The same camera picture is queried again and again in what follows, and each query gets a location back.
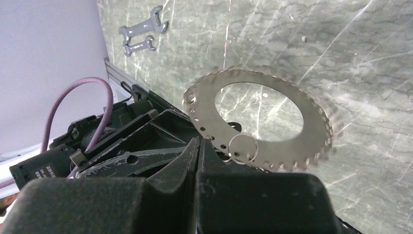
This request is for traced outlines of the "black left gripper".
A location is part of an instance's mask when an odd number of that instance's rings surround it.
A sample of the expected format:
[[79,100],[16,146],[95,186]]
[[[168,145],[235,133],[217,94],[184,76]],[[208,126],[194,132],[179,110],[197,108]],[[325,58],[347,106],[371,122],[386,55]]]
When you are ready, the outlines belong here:
[[[71,168],[70,156],[85,150],[101,116],[70,124],[66,134],[51,144],[51,167]],[[76,178],[128,177],[175,160],[193,138],[200,138],[193,124],[173,109],[156,109],[148,100],[117,103],[100,141],[79,155]]]

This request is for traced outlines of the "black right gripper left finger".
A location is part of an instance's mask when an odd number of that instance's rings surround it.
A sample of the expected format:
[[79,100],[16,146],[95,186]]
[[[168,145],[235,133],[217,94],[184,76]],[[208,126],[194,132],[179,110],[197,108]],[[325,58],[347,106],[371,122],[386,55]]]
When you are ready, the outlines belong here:
[[192,234],[200,140],[149,178],[44,178],[28,183],[3,234]]

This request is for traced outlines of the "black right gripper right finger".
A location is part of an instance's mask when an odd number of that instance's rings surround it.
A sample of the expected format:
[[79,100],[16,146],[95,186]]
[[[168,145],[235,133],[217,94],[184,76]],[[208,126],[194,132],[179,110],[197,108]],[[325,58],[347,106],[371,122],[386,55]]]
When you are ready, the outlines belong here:
[[318,177],[306,173],[235,172],[209,140],[196,173],[200,234],[340,234],[342,226]]

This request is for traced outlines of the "steel ring disc with keyrings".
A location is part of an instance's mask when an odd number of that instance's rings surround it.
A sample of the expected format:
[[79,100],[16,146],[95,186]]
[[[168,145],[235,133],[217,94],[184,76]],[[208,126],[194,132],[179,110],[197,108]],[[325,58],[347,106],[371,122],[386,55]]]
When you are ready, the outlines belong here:
[[193,125],[216,149],[235,163],[274,172],[329,158],[334,133],[326,106],[290,81],[237,67],[212,71],[183,94]]

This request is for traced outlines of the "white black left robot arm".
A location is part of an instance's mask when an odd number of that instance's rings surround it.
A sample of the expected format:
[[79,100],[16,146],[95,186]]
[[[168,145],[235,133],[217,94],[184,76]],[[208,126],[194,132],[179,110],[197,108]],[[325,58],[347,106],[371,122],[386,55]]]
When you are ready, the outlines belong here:
[[87,150],[101,117],[72,123],[50,150],[10,166],[11,179],[0,184],[1,198],[18,193],[38,178],[129,177],[148,175],[177,158],[199,136],[180,111],[147,99],[115,105],[100,141]]

